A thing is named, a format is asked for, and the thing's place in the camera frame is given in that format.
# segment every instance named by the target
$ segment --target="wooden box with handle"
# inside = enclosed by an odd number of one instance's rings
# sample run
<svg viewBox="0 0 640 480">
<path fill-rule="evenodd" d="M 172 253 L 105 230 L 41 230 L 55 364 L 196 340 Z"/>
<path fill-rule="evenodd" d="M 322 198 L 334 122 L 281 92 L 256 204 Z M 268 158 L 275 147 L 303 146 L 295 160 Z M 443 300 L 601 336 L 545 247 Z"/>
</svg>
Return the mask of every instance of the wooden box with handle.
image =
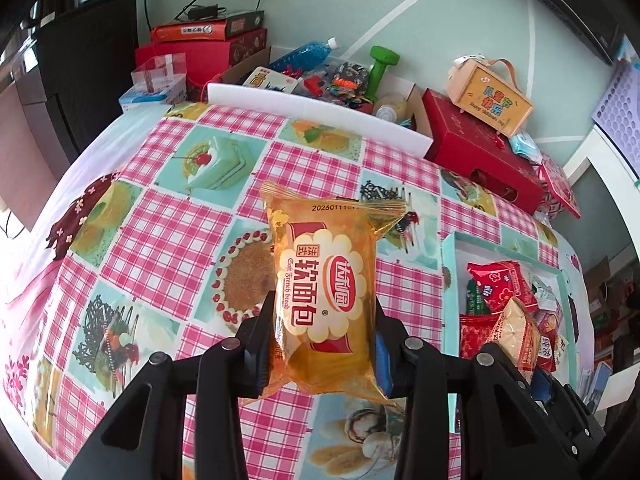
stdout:
<svg viewBox="0 0 640 480">
<path fill-rule="evenodd" d="M 508 83 L 490 67 L 502 62 L 509 69 Z M 533 110 L 520 92 L 513 65 L 506 59 L 460 58 L 449 72 L 446 86 L 451 101 L 507 137 L 513 137 Z"/>
</svg>

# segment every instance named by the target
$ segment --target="white line on wall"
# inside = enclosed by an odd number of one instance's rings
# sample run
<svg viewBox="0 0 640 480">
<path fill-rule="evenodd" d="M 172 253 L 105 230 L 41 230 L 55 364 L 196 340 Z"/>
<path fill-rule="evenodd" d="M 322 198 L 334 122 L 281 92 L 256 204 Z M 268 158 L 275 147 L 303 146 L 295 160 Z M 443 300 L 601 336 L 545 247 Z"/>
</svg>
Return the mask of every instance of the white line on wall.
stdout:
<svg viewBox="0 0 640 480">
<path fill-rule="evenodd" d="M 533 0 L 527 0 L 527 14 L 529 15 L 529 70 L 527 71 L 527 97 L 531 99 L 533 90 L 533 71 L 536 65 L 536 15 L 533 10 Z"/>
<path fill-rule="evenodd" d="M 536 144 L 546 144 L 548 142 L 570 142 L 571 140 L 584 140 L 585 135 L 566 135 L 562 137 L 539 137 L 535 139 Z"/>
<path fill-rule="evenodd" d="M 343 59 L 350 59 L 357 51 L 359 51 L 371 38 L 385 28 L 389 23 L 396 19 L 400 14 L 405 12 L 409 7 L 415 5 L 420 0 L 405 0 L 399 4 L 395 9 L 391 10 L 383 16 L 373 27 L 365 32 L 358 41 L 352 44 L 345 53 L 341 56 Z"/>
</svg>

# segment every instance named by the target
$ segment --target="teal box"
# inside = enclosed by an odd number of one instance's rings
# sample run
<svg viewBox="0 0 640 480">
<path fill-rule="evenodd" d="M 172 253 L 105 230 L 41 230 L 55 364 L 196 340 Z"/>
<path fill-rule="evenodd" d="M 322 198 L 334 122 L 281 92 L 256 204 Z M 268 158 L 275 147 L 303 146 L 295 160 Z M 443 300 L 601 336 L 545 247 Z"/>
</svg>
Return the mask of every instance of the teal box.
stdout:
<svg viewBox="0 0 640 480">
<path fill-rule="evenodd" d="M 501 260 L 515 260 L 527 267 L 547 285 L 551 286 L 562 306 L 562 325 L 560 333 L 568 341 L 567 358 L 569 384 L 577 388 L 577 370 L 575 355 L 574 324 L 572 323 L 569 296 L 562 273 L 538 260 L 523 256 L 500 245 L 482 240 L 466 233 L 454 232 L 442 241 L 442 265 L 450 274 L 450 284 L 442 295 L 443 322 L 442 352 L 458 356 L 460 352 L 460 314 L 466 312 L 466 284 L 472 278 L 466 270 L 466 264 L 488 264 Z M 455 433 L 456 395 L 449 394 L 449 431 Z"/>
</svg>

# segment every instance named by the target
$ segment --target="metal screw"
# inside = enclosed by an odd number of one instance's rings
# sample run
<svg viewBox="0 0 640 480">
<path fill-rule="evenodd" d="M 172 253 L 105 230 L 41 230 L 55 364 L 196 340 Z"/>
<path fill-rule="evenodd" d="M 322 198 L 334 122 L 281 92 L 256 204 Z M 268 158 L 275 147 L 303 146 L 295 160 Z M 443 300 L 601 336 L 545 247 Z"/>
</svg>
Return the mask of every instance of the metal screw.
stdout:
<svg viewBox="0 0 640 480">
<path fill-rule="evenodd" d="M 164 352 L 153 352 L 149 356 L 149 362 L 153 365 L 161 365 L 166 361 L 167 354 Z"/>
<path fill-rule="evenodd" d="M 476 356 L 476 361 L 480 363 L 482 366 L 491 366 L 494 364 L 494 356 L 488 354 L 487 352 L 480 352 Z"/>
<path fill-rule="evenodd" d="M 237 337 L 227 337 L 222 341 L 223 350 L 235 350 L 240 346 L 240 340 Z"/>
<path fill-rule="evenodd" d="M 404 340 L 404 346 L 409 350 L 419 350 L 424 346 L 424 343 L 419 337 L 408 337 Z"/>
</svg>

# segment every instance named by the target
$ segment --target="light green wall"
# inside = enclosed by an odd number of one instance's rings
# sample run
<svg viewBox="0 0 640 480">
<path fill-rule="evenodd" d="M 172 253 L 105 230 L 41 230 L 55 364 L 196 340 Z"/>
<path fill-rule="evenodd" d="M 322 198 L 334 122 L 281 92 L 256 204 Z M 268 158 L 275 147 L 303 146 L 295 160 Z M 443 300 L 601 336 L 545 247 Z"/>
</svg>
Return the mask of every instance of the light green wall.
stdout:
<svg viewBox="0 0 640 480">
<path fill-rule="evenodd" d="M 149 0 L 152 24 L 172 19 L 188 1 Z M 256 1 L 200 3 L 253 9 Z M 335 36 L 347 49 L 404 1 L 262 0 L 261 8 L 266 12 L 273 45 L 294 48 L 307 41 Z M 138 26 L 144 43 L 148 33 L 142 0 L 138 0 Z M 520 88 L 523 91 L 531 88 L 536 106 L 527 129 L 559 164 L 569 159 L 580 141 L 544 142 L 545 139 L 585 136 L 591 126 L 591 111 L 611 74 L 611 68 L 537 0 L 419 0 L 382 28 L 352 59 L 370 64 L 368 53 L 374 44 L 389 47 L 402 56 L 400 65 L 394 69 L 396 74 L 437 90 L 444 88 L 447 71 L 458 56 L 481 52 L 487 57 L 509 59 L 516 67 Z M 616 236 L 625 234 L 626 230 L 619 229 L 622 219 L 617 210 L 610 216 L 592 212 L 599 205 L 591 198 L 590 186 L 598 183 L 592 178 L 585 182 L 578 186 L 578 200 L 584 211 L 584 218 L 578 223 L 580 232 L 597 233 L 604 226 Z M 593 254 L 604 255 L 623 243 L 593 235 L 575 237 L 570 232 L 571 224 L 559 221 L 558 225 L 578 254 L 588 261 L 596 258 Z"/>
</svg>

